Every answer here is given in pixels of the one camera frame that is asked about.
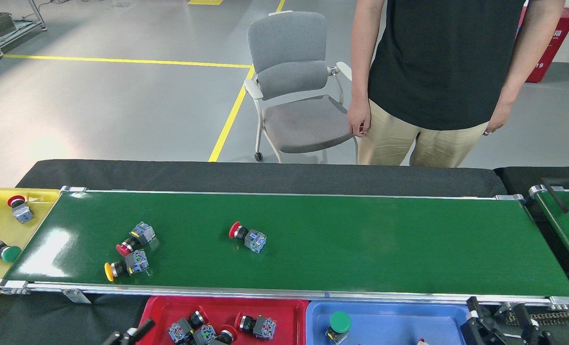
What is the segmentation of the person's left hand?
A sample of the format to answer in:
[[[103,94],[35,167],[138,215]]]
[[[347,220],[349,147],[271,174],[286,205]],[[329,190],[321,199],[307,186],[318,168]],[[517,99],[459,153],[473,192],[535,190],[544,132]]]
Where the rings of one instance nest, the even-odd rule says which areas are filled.
[[[501,129],[501,127],[508,121],[511,112],[512,104],[497,104],[483,133],[483,136],[491,135],[498,129]]]

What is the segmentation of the person's right hand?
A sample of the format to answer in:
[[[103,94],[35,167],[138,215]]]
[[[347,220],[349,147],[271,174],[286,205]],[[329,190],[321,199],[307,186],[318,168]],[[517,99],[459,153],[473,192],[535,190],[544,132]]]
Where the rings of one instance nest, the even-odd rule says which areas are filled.
[[[347,113],[349,133],[359,138],[367,136],[371,127],[371,111],[367,97],[352,100]]]

